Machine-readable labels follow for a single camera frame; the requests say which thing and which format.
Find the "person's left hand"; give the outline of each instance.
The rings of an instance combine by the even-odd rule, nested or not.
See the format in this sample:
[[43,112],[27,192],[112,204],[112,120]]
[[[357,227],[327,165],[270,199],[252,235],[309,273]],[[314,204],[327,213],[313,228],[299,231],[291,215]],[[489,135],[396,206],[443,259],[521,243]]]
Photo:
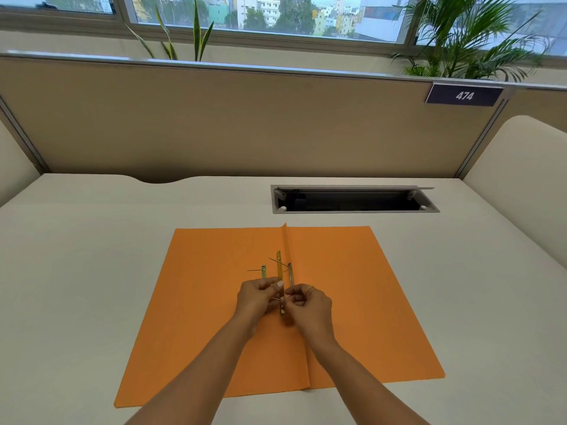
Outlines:
[[250,337],[254,335],[260,318],[270,310],[279,307],[284,294],[284,282],[277,277],[247,280],[240,285],[237,309],[234,317],[244,320],[250,326]]

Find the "window pane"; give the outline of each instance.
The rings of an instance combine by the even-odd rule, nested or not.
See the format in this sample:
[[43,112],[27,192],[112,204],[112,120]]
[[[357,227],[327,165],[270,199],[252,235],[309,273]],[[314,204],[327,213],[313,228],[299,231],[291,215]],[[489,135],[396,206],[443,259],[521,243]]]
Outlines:
[[[409,0],[197,0],[202,27],[403,42]],[[138,22],[156,24],[154,0],[132,0]],[[193,0],[158,0],[168,25],[193,25]]]
[[[509,31],[492,36],[486,43],[485,49],[501,43],[528,19],[541,11],[538,17],[521,27],[513,37],[538,36],[541,38],[540,41],[529,49],[541,53],[547,42],[549,47],[546,55],[567,56],[567,0],[515,0],[513,4],[514,10],[510,16]],[[431,29],[427,27],[422,30],[418,44],[426,44],[431,37],[430,32]]]
[[112,13],[108,0],[0,0],[4,6],[50,7],[79,12]]

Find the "person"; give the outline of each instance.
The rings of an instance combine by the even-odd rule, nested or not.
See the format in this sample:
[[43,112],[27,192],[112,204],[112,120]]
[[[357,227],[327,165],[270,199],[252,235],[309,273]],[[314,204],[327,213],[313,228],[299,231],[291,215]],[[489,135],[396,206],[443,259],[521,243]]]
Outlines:
[[258,321],[281,301],[358,425],[428,424],[339,345],[332,301],[324,292],[312,285],[294,285],[285,290],[286,297],[283,285],[277,278],[243,282],[231,319],[126,425],[210,424]]

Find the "white desk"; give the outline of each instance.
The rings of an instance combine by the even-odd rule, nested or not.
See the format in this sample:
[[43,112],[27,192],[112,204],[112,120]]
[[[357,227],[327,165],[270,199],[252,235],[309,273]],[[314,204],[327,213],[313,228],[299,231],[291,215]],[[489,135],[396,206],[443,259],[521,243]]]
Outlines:
[[[434,186],[438,214],[274,215],[271,184]],[[0,421],[112,405],[174,228],[370,225],[447,377],[388,387],[433,424],[564,424],[567,270],[457,179],[46,174],[0,208]],[[216,424],[344,424],[333,389],[223,400]]]

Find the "number plate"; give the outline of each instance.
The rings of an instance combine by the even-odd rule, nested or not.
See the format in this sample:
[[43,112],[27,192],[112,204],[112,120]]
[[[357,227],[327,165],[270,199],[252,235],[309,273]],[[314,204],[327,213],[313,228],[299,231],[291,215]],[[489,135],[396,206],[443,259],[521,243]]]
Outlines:
[[504,88],[434,83],[425,100],[429,104],[456,104],[458,106],[493,106]]

